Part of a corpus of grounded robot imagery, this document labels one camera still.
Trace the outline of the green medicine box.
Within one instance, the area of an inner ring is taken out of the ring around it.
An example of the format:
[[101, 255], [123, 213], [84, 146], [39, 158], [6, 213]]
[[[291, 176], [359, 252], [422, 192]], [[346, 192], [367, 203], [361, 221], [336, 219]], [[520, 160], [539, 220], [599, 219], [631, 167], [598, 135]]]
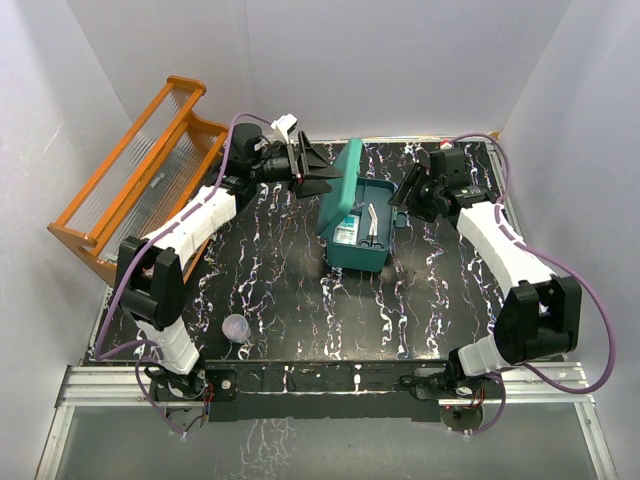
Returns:
[[363, 153], [363, 141], [352, 138], [333, 162], [342, 176], [331, 179], [332, 191], [321, 197], [316, 235], [326, 242], [329, 266], [376, 273], [407, 216], [389, 204], [396, 191], [392, 182], [360, 175]]

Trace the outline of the black handled scissors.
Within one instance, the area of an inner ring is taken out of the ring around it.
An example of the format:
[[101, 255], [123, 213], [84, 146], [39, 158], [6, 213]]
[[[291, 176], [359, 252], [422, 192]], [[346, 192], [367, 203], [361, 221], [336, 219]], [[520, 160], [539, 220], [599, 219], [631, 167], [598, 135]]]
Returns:
[[378, 240], [378, 216], [372, 203], [368, 204], [367, 211], [370, 216], [368, 234], [364, 239], [361, 239], [358, 242], [358, 245], [363, 245], [369, 248], [382, 249], [383, 244]]

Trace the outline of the blue divided tray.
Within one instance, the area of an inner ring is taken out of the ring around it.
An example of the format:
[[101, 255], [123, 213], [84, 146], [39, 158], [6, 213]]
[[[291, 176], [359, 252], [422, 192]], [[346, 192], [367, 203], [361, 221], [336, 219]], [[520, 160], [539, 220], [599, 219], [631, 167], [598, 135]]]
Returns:
[[351, 211], [335, 227], [331, 240], [347, 246], [387, 249], [394, 227], [394, 208], [388, 202], [394, 191], [389, 181], [360, 177]]

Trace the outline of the teal white wipe packet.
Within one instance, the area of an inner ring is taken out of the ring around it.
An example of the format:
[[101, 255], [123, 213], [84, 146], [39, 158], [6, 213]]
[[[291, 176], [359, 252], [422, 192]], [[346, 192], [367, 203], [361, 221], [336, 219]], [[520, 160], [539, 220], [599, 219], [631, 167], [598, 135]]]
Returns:
[[360, 212], [347, 214], [336, 226], [332, 241], [340, 245], [358, 245], [365, 238], [361, 232], [361, 220]]

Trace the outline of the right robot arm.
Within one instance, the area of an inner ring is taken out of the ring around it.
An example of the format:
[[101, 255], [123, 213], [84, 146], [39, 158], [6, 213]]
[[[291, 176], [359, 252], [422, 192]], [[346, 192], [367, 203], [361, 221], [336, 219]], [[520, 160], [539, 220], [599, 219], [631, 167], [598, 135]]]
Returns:
[[450, 221], [496, 279], [504, 300], [485, 337], [450, 352], [436, 379], [441, 388], [466, 397], [482, 377], [541, 357], [574, 350], [578, 343], [582, 288], [573, 276], [558, 276], [508, 223], [491, 191], [472, 184], [467, 157], [448, 142], [416, 163], [388, 203], [425, 222]]

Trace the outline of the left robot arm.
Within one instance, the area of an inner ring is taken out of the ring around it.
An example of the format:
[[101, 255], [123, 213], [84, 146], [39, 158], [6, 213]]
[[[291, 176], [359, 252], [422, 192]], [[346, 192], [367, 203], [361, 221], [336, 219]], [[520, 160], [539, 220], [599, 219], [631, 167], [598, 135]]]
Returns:
[[261, 183], [281, 183], [299, 199], [331, 192], [342, 173], [285, 114], [265, 136], [254, 121], [230, 128], [222, 162], [194, 198], [162, 227], [119, 246], [113, 300], [145, 336], [158, 367], [150, 377], [172, 394], [199, 397], [206, 388], [205, 363], [182, 318], [185, 272], [200, 247], [240, 213]]

